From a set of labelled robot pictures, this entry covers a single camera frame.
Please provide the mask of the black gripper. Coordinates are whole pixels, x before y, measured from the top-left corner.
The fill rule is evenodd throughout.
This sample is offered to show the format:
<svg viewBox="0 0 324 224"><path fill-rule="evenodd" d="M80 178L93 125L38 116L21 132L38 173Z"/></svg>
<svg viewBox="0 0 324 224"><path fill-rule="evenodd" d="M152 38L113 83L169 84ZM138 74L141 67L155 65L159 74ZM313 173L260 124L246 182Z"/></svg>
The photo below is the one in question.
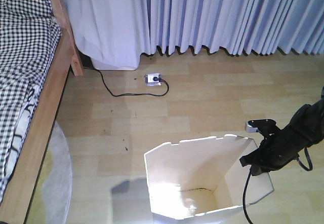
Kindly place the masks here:
<svg viewBox="0 0 324 224"><path fill-rule="evenodd" d="M276 171L295 159L300 151L296 140L289 134L275 133L261 141L260 146L253 152L242 156L239 161L243 167L250 165L252 175Z"/></svg>

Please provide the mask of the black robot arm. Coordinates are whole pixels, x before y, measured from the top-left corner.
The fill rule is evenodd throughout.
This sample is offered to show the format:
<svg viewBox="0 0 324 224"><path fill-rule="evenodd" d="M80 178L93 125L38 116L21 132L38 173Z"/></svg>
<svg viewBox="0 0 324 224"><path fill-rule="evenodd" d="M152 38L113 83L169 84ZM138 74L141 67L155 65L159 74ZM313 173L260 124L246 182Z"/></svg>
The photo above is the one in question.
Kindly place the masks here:
<svg viewBox="0 0 324 224"><path fill-rule="evenodd" d="M264 139L256 150L240 158L241 165L251 165L252 176L279 170L298 159L299 151L323 140L323 92L318 102L299 108L283 129L275 120L259 119L247 121L245 130L258 132Z"/></svg>

